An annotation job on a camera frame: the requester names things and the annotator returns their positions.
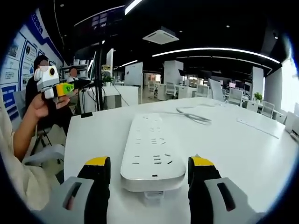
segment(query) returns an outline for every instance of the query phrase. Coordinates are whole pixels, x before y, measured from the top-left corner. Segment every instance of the display board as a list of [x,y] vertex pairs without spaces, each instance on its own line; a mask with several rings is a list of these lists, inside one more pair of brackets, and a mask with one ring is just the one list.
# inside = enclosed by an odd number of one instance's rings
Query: display board
[[49,58],[50,65],[63,65],[63,58],[49,38],[40,11],[36,10],[16,34],[1,67],[0,87],[5,108],[12,121],[19,118],[13,92],[25,89],[34,72],[33,62],[40,54]]
[[127,65],[125,68],[125,85],[142,85],[143,62]]

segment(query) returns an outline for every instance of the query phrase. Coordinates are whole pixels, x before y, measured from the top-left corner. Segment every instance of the person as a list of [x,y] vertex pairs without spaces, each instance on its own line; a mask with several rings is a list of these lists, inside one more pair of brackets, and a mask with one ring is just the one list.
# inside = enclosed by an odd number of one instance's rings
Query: person
[[[49,65],[48,58],[45,55],[38,56],[34,61],[34,72],[39,66],[46,66]],[[30,103],[34,99],[34,97],[39,93],[37,91],[37,85],[34,77],[32,76],[27,83],[26,86],[26,109],[28,109]],[[62,127],[64,130],[65,135],[67,135],[70,121],[72,117],[72,112],[68,106],[62,107],[52,114],[40,119],[38,122],[38,127],[47,128],[52,127],[54,124],[57,124],[59,127]]]
[[[56,109],[65,107],[69,101],[68,96],[60,97]],[[42,95],[37,94],[28,105],[20,126],[13,132],[0,90],[1,156],[19,196],[30,209],[34,210],[40,210],[48,203],[52,188],[59,184],[57,178],[46,174],[43,168],[22,164],[37,122],[48,114],[49,110],[42,100]]]
[[66,82],[70,83],[70,82],[73,82],[75,80],[78,80],[77,70],[75,68],[72,68],[71,71],[70,71],[70,76],[67,78]]

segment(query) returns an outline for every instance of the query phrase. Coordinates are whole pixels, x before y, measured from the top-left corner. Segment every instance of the air conditioner unit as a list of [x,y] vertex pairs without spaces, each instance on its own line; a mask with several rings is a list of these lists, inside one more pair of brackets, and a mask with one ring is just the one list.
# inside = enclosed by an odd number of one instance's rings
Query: air conditioner unit
[[175,36],[174,32],[162,27],[159,30],[145,36],[143,40],[154,42],[157,44],[166,44],[174,41],[178,41],[179,39]]

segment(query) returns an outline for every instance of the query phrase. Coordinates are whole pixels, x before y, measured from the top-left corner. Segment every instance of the white robot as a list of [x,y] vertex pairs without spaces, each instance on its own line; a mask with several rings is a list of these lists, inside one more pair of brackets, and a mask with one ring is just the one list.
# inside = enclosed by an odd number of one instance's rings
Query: white robot
[[34,80],[37,82],[37,90],[44,93],[46,99],[58,100],[55,88],[53,88],[59,84],[59,74],[55,65],[40,66],[34,73]]

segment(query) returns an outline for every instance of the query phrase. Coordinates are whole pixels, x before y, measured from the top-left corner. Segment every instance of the ceiling light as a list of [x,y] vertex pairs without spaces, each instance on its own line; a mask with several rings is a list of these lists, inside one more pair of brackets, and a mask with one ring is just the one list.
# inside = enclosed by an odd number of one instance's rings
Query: ceiling light
[[261,54],[258,54],[258,53],[255,53],[255,52],[251,52],[251,51],[247,51],[247,50],[239,50],[239,49],[233,49],[233,48],[190,48],[190,49],[181,49],[181,50],[168,51],[168,52],[164,52],[164,53],[153,55],[152,57],[157,57],[157,56],[167,55],[167,54],[172,54],[172,53],[178,53],[178,52],[192,51],[192,50],[226,50],[226,51],[236,51],[236,52],[242,52],[242,53],[246,53],[246,54],[251,54],[251,55],[256,55],[256,56],[259,56],[259,57],[267,58],[267,59],[269,59],[271,61],[276,62],[277,64],[280,63],[279,61],[277,61],[277,60],[275,60],[275,59],[273,59],[271,57],[265,56],[265,55],[261,55]]
[[128,64],[135,63],[135,62],[137,62],[137,60],[135,60],[135,61],[132,61],[132,62],[129,62],[129,63],[126,63],[126,64],[123,64],[123,65],[121,65],[120,67],[123,67],[123,66],[126,66],[126,65],[128,65]]
[[87,69],[87,72],[90,70],[90,67],[92,66],[92,64],[93,64],[93,59],[90,61],[90,63],[89,63],[89,66],[88,66],[88,69]]
[[125,10],[125,15],[128,14],[135,6],[137,6],[142,0],[134,0]]

